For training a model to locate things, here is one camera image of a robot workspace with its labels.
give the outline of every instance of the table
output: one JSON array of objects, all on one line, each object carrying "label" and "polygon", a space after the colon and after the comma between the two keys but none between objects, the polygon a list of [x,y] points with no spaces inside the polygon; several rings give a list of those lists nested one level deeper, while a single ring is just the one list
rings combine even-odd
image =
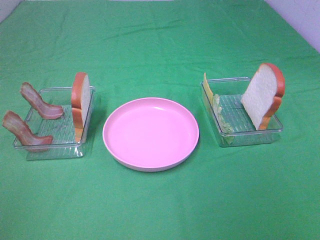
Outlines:
[{"label": "table", "polygon": [[[0,24],[0,117],[26,116],[19,89],[96,88],[82,158],[27,161],[0,128],[0,239],[319,239],[320,55],[262,0],[23,1]],[[201,98],[210,79],[252,77],[263,62],[286,79],[272,144],[219,147]],[[174,100],[200,138],[181,165],[131,170],[102,128],[138,98]]]}]

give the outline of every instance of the clear plastic tray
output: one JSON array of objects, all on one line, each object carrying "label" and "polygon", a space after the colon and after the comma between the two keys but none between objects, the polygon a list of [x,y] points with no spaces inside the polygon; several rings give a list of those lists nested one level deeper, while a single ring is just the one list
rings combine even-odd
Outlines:
[{"label": "clear plastic tray", "polygon": [[[213,94],[219,95],[219,105],[222,107],[221,116],[217,116],[209,101],[201,82],[202,99],[208,113],[216,140],[220,147],[235,147],[256,144],[270,144],[280,139],[283,125],[274,114],[265,130],[256,130],[244,106],[241,103],[242,94],[246,91],[249,77],[234,77],[208,80]],[[232,130],[225,128],[225,123]]]},{"label": "clear plastic tray", "polygon": [[52,135],[52,144],[49,145],[21,145],[15,138],[13,147],[22,150],[27,160],[80,158],[85,155],[85,142],[91,113],[94,108],[95,88],[90,87],[90,104],[84,124],[81,140],[75,142],[75,127],[71,109],[72,87],[52,87],[39,91],[42,99],[54,105],[63,107],[63,116],[58,119],[43,119],[34,108],[30,108],[25,122],[31,131],[38,136]]}]

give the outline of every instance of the plate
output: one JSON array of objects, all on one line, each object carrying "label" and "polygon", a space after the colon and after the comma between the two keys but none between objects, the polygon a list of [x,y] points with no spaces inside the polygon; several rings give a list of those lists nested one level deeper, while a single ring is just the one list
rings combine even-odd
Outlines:
[{"label": "plate", "polygon": [[181,104],[147,97],[127,102],[111,113],[102,137],[119,163],[138,171],[158,172],[177,166],[192,153],[199,127]]}]

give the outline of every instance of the bread slice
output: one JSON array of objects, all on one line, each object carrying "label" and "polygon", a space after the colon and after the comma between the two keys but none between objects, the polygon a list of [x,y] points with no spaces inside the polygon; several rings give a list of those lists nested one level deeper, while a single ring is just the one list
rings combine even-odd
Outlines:
[{"label": "bread slice", "polygon": [[75,128],[75,141],[79,142],[85,127],[90,105],[90,82],[88,74],[77,72],[72,85],[71,108],[73,125]]},{"label": "bread slice", "polygon": [[272,63],[262,63],[242,95],[241,102],[256,130],[267,129],[285,94],[285,78]]}]

